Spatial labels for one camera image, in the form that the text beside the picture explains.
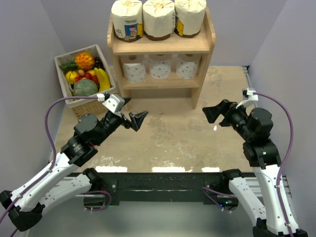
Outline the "dotted paper roll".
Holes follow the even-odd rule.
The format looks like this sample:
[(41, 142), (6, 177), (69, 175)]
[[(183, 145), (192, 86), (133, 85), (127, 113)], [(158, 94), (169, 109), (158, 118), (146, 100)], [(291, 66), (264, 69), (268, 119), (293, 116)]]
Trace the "dotted paper roll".
[(171, 74), (171, 54), (150, 54), (149, 73), (156, 79), (166, 79)]
[(146, 77), (144, 55), (124, 55), (120, 57), (125, 78), (132, 83), (138, 83)]
[(193, 79), (198, 74), (201, 54), (178, 54), (176, 74), (182, 79)]

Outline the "paper roll cartoon label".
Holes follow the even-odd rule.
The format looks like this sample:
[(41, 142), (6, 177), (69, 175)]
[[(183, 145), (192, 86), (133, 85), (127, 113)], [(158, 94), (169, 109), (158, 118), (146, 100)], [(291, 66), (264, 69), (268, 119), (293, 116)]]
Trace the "paper roll cartoon label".
[(206, 0), (175, 0), (174, 32), (183, 38), (193, 38), (201, 31)]

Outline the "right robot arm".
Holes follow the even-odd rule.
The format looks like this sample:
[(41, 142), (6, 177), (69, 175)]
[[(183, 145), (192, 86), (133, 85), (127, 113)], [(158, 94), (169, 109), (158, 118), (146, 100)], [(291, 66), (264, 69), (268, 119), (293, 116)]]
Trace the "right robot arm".
[(306, 237), (291, 211), (284, 189), (281, 159), (270, 139), (272, 114), (254, 108), (249, 114), (243, 105), (223, 100), (213, 107), (202, 109), (207, 121), (214, 123), (222, 115), (221, 127), (232, 127), (244, 140), (243, 153), (252, 167), (263, 201), (259, 201), (237, 169), (224, 171), (220, 189), (235, 196), (248, 214), (255, 237)]

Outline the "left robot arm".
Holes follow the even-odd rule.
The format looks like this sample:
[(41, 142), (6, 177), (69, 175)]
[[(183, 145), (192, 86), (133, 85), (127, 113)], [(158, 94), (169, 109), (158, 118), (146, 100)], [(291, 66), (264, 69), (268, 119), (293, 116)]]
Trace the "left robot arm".
[(129, 97), (98, 93), (93, 98), (107, 108), (105, 116), (98, 119), (94, 114), (83, 115), (74, 127), (74, 135), (59, 153), (51, 142), (53, 159), (43, 170), (20, 188), (1, 192), (0, 202), (5, 211), (0, 218), (8, 216), (18, 231), (31, 229), (43, 215), (76, 195), (100, 192), (103, 180), (93, 168), (66, 184), (59, 182), (93, 158), (98, 152), (96, 147), (118, 127), (138, 131), (148, 115), (148, 111), (143, 111), (129, 113), (126, 118), (121, 110), (131, 100)]

